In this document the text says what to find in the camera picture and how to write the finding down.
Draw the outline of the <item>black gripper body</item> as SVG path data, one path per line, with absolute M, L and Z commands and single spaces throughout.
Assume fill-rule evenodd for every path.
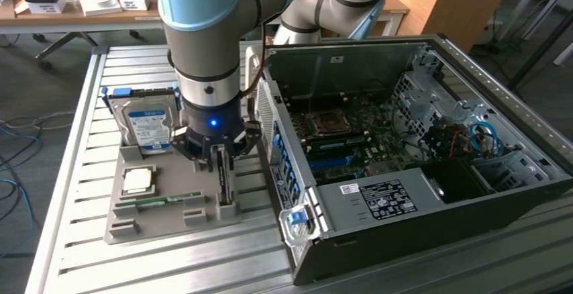
M 229 102 L 215 107 L 203 107 L 183 99 L 187 115 L 187 151 L 204 151 L 204 138 L 209 145 L 227 145 L 231 152 L 240 152 L 245 142 L 235 142 L 244 131 L 241 101 L 235 97 Z

